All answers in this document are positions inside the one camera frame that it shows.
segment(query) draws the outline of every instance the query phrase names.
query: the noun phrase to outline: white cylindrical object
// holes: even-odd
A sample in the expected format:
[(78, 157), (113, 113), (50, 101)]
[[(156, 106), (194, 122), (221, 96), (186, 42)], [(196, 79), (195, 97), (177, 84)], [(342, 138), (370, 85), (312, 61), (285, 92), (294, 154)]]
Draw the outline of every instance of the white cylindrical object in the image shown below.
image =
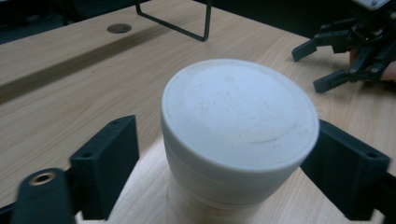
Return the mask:
[(179, 71), (163, 93), (166, 156), (195, 199), (223, 209), (261, 203), (318, 139), (315, 107), (267, 67), (210, 60)]

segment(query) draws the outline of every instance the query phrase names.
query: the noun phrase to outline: black wire stand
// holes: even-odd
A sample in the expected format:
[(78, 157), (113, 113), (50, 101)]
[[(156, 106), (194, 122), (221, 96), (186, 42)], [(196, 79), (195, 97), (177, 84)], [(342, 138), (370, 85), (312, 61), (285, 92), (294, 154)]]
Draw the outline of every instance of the black wire stand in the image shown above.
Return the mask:
[(145, 17), (145, 18), (147, 18), (147, 19), (149, 19), (151, 21), (158, 22), (159, 24), (161, 24), (163, 26), (166, 26), (166, 27), (168, 27), (170, 29), (173, 29), (175, 31), (181, 32), (183, 35), (190, 36), (190, 37), (192, 37), (194, 39), (197, 39), (199, 41), (202, 41), (202, 42), (206, 41), (209, 38), (210, 15), (211, 15), (211, 11), (212, 11), (212, 0), (206, 0), (205, 32), (204, 32), (203, 36), (194, 34), (194, 33), (190, 32), (188, 30), (185, 30), (183, 28), (175, 26), (174, 24), (171, 24), (171, 23), (169, 23), (167, 21), (160, 20), (158, 18), (152, 17), (152, 16), (144, 13), (142, 11), (141, 6), (140, 6), (140, 0), (136, 0), (135, 6), (136, 6), (136, 11), (137, 11), (138, 15), (140, 15), (142, 17)]

